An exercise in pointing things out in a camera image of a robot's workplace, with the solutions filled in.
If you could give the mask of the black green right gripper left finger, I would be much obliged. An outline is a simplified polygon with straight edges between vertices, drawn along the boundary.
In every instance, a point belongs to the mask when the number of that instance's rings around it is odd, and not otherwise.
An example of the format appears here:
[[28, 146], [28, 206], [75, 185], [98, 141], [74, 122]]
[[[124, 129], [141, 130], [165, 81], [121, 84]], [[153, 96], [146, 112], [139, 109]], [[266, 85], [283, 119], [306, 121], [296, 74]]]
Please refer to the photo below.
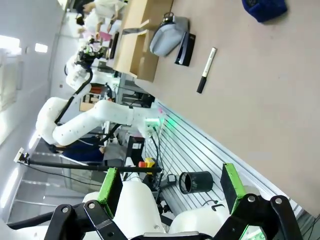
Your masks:
[[82, 240], [86, 233], [96, 232], [101, 240], [126, 240], [113, 221], [123, 183], [117, 168], [109, 168], [97, 199], [77, 206], [56, 207], [46, 232], [47, 240]]

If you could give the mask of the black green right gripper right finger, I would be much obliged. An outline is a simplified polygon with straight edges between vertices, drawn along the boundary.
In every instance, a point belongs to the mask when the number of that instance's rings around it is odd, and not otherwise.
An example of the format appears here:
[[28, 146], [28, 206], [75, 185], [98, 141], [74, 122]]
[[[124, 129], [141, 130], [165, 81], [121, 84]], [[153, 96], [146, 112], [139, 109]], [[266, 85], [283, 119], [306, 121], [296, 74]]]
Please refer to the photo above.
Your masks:
[[240, 240], [249, 226], [259, 227], [266, 240], [302, 240], [294, 211], [287, 197], [270, 200], [247, 193], [232, 163], [222, 166], [220, 184], [230, 216], [219, 229], [221, 240]]

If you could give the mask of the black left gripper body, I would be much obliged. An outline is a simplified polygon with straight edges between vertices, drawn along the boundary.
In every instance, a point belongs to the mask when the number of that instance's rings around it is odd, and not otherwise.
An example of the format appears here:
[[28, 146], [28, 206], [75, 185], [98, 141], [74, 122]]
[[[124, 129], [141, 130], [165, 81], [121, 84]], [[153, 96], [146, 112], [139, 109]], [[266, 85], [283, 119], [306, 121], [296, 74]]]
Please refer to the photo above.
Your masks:
[[87, 50], [80, 50], [77, 54], [77, 63], [92, 64], [95, 59], [102, 57], [101, 50], [94, 50], [93, 48]]

